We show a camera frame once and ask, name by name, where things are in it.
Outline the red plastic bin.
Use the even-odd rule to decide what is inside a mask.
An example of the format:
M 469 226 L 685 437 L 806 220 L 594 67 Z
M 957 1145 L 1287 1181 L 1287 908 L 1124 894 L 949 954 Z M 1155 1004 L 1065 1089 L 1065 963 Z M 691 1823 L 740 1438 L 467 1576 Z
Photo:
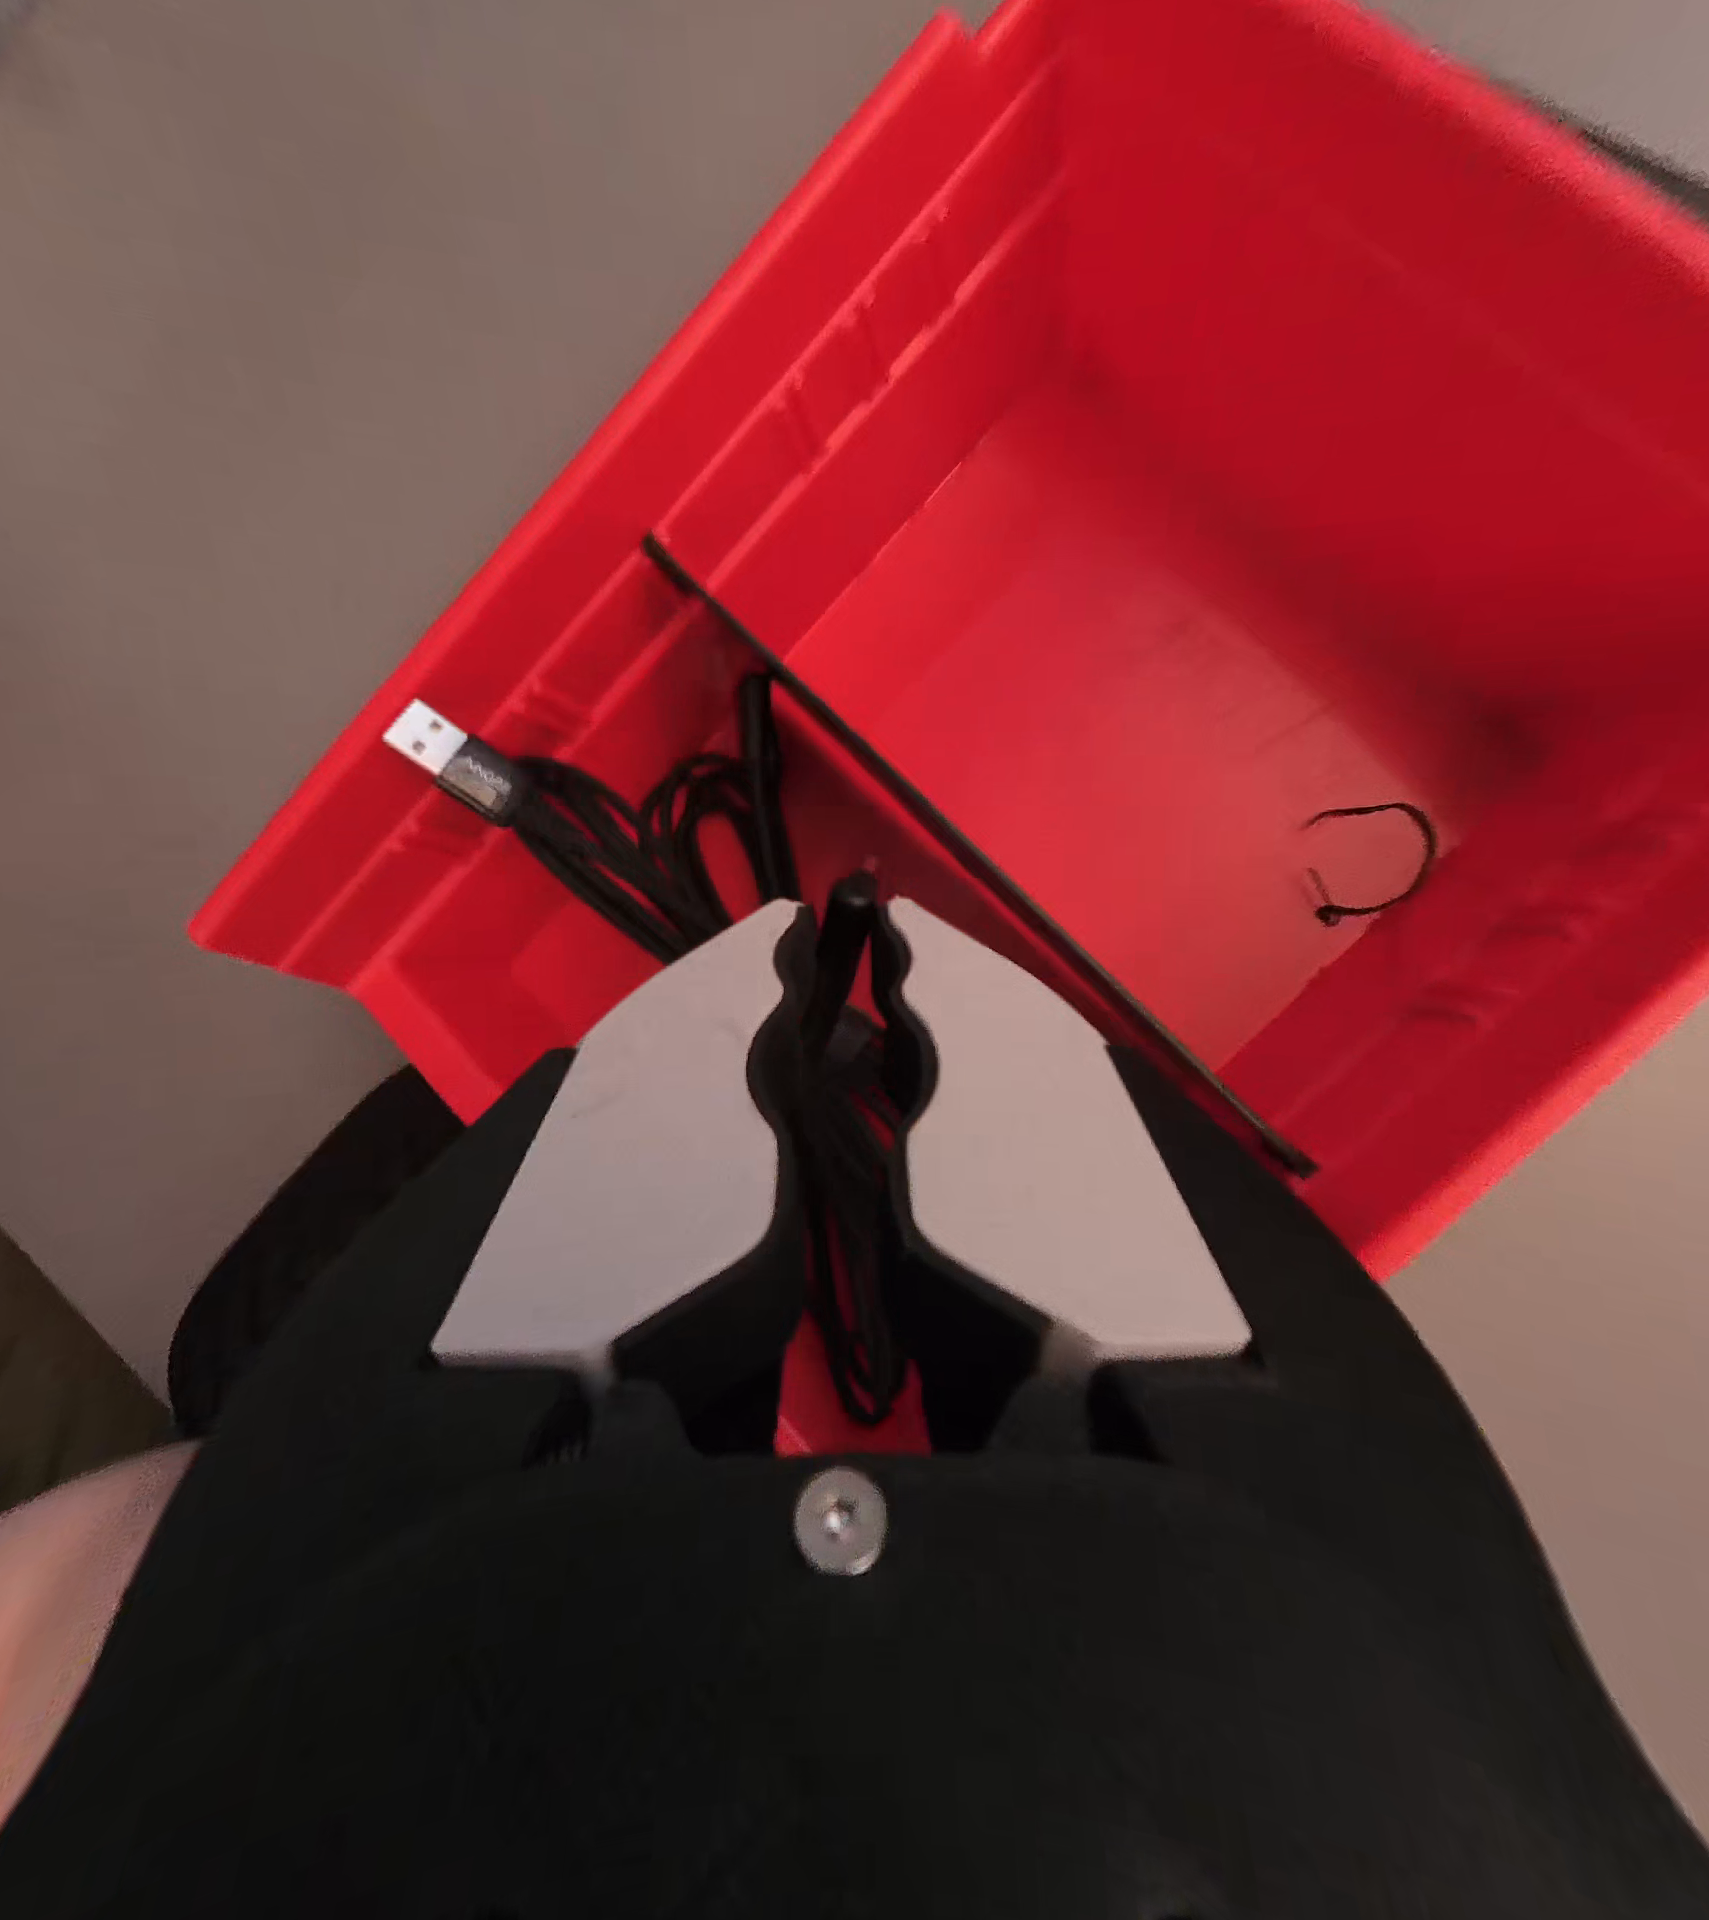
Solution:
M 658 963 L 383 733 L 639 800 L 756 660 L 1390 1278 L 1709 992 L 1709 233 L 1347 5 L 941 16 L 218 880 L 464 1120 Z M 795 703 L 866 869 L 1155 1062 Z

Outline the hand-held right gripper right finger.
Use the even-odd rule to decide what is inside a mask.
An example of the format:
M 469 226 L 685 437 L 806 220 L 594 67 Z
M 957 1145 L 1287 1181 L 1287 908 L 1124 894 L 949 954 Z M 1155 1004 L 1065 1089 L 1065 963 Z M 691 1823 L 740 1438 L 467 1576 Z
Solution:
M 899 1124 L 888 1315 L 936 1453 L 983 1450 L 1030 1382 L 1237 1362 L 1251 1325 L 1109 1043 L 999 950 L 903 897 L 880 911 Z

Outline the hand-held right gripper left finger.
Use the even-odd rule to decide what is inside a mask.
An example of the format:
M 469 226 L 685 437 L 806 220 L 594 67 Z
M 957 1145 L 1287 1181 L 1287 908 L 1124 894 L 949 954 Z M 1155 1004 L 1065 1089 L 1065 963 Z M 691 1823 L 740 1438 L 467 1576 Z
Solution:
M 699 1453 L 781 1450 L 817 942 L 812 908 L 762 907 L 581 1040 L 434 1330 L 440 1367 L 658 1389 Z

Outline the black red-bin divider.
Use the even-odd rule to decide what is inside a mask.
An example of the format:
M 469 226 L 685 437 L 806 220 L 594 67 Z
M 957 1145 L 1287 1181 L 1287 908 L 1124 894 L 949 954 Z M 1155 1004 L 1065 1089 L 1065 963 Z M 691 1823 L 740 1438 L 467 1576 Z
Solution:
M 809 685 L 773 647 L 702 585 L 664 544 L 658 532 L 646 530 L 639 540 L 646 560 L 682 596 L 699 604 L 742 644 L 767 671 L 770 680 L 787 692 L 797 709 L 825 733 L 845 756 L 851 756 L 906 815 L 915 819 L 936 847 L 971 876 L 993 900 L 1016 918 L 1044 949 L 1058 968 L 1072 977 L 1102 1012 L 1124 1027 L 1129 1037 L 1152 1051 L 1170 1069 L 1186 1074 L 1207 1092 L 1234 1120 L 1241 1123 L 1268 1159 L 1299 1183 L 1315 1178 L 1321 1165 L 1295 1140 L 1289 1140 L 1273 1123 L 1259 1117 L 1248 1100 L 1232 1092 L 1225 1081 L 1204 1065 L 1204 1059 L 1155 1016 L 1155 1012 L 1106 970 L 1071 932 L 1058 924 L 1008 873 L 993 861 L 954 820 L 943 813 L 906 775 L 901 773 L 866 737 L 863 737 L 812 685 Z

